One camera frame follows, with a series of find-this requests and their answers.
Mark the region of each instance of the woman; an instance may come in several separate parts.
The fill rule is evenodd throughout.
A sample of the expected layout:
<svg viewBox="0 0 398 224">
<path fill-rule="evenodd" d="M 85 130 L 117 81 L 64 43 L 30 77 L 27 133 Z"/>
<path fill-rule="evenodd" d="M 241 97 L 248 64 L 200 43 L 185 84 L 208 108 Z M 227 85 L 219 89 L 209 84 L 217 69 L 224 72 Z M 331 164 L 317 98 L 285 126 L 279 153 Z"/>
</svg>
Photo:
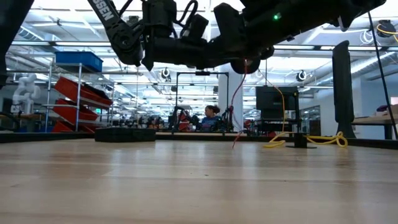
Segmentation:
<svg viewBox="0 0 398 224">
<path fill-rule="evenodd" d="M 217 106 L 207 106 L 205 108 L 206 117 L 201 121 L 201 130 L 202 131 L 211 131 L 212 127 L 216 125 L 217 120 L 220 118 L 217 114 L 220 112 L 220 109 Z"/>
</svg>

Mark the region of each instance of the yellow cable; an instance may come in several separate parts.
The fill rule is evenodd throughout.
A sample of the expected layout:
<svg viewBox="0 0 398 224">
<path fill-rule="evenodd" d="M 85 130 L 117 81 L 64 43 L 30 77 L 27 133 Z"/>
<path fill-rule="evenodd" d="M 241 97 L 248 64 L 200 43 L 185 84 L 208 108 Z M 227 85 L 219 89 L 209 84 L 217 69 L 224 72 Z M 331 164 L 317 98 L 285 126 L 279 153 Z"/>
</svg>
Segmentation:
<svg viewBox="0 0 398 224">
<path fill-rule="evenodd" d="M 278 147 L 278 146 L 283 146 L 286 143 L 285 140 L 281 140 L 281 141 L 275 141 L 275 140 L 285 134 L 294 134 L 294 132 L 280 133 L 277 136 L 275 136 L 273 139 L 271 139 L 271 141 L 269 141 L 270 144 L 264 145 L 264 147 L 274 148 L 274 147 Z M 332 137 L 323 137 L 323 136 L 305 136 L 305 137 L 307 138 L 307 140 L 309 142 L 311 142 L 313 144 L 326 145 L 326 144 L 333 144 L 336 142 L 337 145 L 339 145 L 339 147 L 347 147 L 348 146 L 348 141 L 346 138 L 344 138 L 343 133 L 341 131 L 339 133 L 337 133 L 337 135 L 332 136 Z M 316 142 L 316 141 L 314 141 L 314 139 L 329 140 L 329 141 Z"/>
<path fill-rule="evenodd" d="M 396 36 L 396 34 L 398 34 L 398 32 L 388 32 L 388 31 L 385 31 L 385 30 L 382 30 L 382 29 L 380 29 L 380 24 L 377 26 L 377 30 L 378 31 L 380 31 L 380 32 L 382 32 L 382 33 L 385 33 L 385 34 L 392 34 L 393 36 L 394 36 L 394 38 L 395 38 L 395 40 L 397 41 L 397 43 L 398 43 L 398 38 L 397 38 L 397 36 Z"/>
<path fill-rule="evenodd" d="M 285 135 L 285 134 L 294 134 L 294 132 L 285 132 L 285 120 L 286 120 L 286 115 L 285 115 L 285 98 L 284 94 L 282 91 L 280 91 L 276 86 L 274 86 L 270 81 L 266 80 L 269 84 L 271 84 L 282 96 L 282 107 L 283 107 L 283 114 L 284 114 L 284 119 L 283 119 L 283 124 L 282 124 L 282 133 L 278 134 L 274 138 L 269 141 L 270 144 L 264 145 L 266 148 L 273 148 L 273 147 L 278 147 L 278 146 L 283 146 L 286 141 L 281 140 L 281 141 L 276 141 L 279 137 Z M 347 147 L 348 146 L 348 141 L 346 138 L 343 136 L 343 132 L 337 133 L 337 135 L 332 136 L 332 137 L 322 137 L 322 136 L 306 136 L 307 140 L 311 143 L 318 144 L 318 145 L 326 145 L 326 144 L 332 144 L 334 142 L 337 142 L 337 145 L 340 147 Z M 322 139 L 322 140 L 329 140 L 327 142 L 315 142 L 313 139 Z"/>
</svg>

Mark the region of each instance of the dark hair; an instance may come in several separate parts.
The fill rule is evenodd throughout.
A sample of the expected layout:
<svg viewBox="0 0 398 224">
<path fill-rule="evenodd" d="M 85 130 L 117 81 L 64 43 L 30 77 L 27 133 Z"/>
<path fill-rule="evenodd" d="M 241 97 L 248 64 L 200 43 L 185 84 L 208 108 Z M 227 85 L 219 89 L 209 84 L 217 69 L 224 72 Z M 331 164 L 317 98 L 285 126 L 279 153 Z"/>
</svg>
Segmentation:
<svg viewBox="0 0 398 224">
<path fill-rule="evenodd" d="M 212 110 L 216 114 L 218 114 L 220 112 L 220 109 L 218 108 L 218 106 L 208 105 L 208 106 L 206 106 L 206 108 L 208 108 L 209 110 Z"/>
</svg>

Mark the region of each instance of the black box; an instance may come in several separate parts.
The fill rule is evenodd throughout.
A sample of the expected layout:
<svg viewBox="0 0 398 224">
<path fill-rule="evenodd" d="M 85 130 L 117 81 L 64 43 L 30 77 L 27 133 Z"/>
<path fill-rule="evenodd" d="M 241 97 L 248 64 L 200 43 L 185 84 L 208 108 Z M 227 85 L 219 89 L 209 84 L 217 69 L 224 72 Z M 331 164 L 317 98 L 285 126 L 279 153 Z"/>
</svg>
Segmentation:
<svg viewBox="0 0 398 224">
<path fill-rule="evenodd" d="M 156 140 L 156 130 L 135 128 L 98 128 L 95 141 L 98 142 L 146 142 Z"/>
</svg>

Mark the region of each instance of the white robot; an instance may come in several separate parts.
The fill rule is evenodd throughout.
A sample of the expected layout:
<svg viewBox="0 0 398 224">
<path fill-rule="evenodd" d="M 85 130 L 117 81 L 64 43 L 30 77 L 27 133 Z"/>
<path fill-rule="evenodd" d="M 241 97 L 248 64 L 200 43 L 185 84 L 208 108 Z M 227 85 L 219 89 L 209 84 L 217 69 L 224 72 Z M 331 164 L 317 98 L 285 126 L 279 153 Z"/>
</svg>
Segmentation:
<svg viewBox="0 0 398 224">
<path fill-rule="evenodd" d="M 35 85 L 35 80 L 35 74 L 19 78 L 18 88 L 12 96 L 11 113 L 32 114 L 34 100 L 40 98 L 40 87 Z"/>
</svg>

